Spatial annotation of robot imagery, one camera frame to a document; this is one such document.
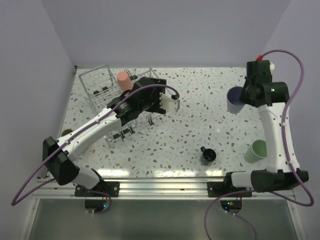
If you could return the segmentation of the lilac tumbler cup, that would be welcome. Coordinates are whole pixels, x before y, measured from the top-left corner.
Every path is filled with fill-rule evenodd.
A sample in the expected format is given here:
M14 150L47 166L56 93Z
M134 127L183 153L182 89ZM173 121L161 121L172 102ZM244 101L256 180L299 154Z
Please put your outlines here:
M238 114L245 106L240 101L240 96L243 88L241 86L235 86L228 90L226 95L227 110L231 114Z

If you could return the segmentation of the pink tumbler cup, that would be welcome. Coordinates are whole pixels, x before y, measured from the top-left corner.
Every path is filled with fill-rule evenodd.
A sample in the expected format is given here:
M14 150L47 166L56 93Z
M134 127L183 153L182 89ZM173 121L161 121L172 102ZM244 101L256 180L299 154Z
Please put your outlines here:
M125 71L119 72L116 78L117 78L117 83L123 92L132 90L134 84L127 72Z

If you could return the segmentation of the light green tumbler cup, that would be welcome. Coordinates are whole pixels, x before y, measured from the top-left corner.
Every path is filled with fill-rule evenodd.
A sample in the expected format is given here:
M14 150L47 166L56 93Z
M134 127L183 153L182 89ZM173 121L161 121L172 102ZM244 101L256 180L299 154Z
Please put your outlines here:
M264 140L254 141L244 154L244 159L251 164L263 160L266 157L267 145Z

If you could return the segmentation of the dark blue glazed mug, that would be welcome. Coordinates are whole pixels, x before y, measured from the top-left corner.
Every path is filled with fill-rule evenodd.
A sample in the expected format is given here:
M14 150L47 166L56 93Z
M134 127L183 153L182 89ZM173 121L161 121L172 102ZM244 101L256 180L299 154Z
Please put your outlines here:
M210 166L217 158L216 151L211 148L205 148L204 146L202 146L200 150L201 150L200 162L204 166Z

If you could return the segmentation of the grey beige mug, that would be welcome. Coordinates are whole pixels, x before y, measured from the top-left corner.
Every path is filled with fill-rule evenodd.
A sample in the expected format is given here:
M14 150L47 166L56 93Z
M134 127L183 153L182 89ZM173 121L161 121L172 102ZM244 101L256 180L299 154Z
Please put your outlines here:
M72 132L73 132L73 130L70 129L70 128L68 128L68 129L63 130L63 131L61 132L60 136L61 136L61 137L64 137L64 136L66 136L66 135L68 135L68 134L70 134L70 133L72 133Z

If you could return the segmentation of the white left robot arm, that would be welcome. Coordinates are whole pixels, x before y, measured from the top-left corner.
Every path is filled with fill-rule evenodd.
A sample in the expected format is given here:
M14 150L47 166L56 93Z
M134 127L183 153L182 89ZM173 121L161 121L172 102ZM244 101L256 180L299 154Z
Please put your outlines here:
M165 79L142 77L83 126L57 140L45 139L42 158L53 179L60 186L76 184L92 196L101 195L102 176L94 169L76 165L75 160L103 136L136 120L142 112L166 114L163 98L167 88Z

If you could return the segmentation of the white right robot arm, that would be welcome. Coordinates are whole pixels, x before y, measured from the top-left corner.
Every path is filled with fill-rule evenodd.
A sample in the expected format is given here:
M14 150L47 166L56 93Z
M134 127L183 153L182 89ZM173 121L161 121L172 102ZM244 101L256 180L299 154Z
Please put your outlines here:
M292 190L309 180L300 169L289 124L289 89L285 82L274 82L269 60L249 61L239 100L257 108L266 142L266 166L262 170L228 172L223 192L235 196L251 188L258 193Z

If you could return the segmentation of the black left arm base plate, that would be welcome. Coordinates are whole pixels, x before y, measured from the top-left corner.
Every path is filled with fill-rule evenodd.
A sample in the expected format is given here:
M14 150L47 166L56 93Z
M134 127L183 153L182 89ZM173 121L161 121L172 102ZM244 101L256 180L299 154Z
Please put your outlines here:
M120 183L118 181L104 181L98 183L93 189L87 189L82 186L75 188L74 195L76 197L105 197L108 195L111 198L119 196Z

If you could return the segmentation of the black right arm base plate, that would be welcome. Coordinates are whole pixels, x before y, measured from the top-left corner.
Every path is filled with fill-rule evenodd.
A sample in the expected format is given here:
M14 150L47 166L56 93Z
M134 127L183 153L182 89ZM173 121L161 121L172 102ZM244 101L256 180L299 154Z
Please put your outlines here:
M207 184L207 193L209 198L217 198L226 194L230 194L229 197L251 197L252 193L248 192L245 187L234 187L228 183L222 181L209 181Z

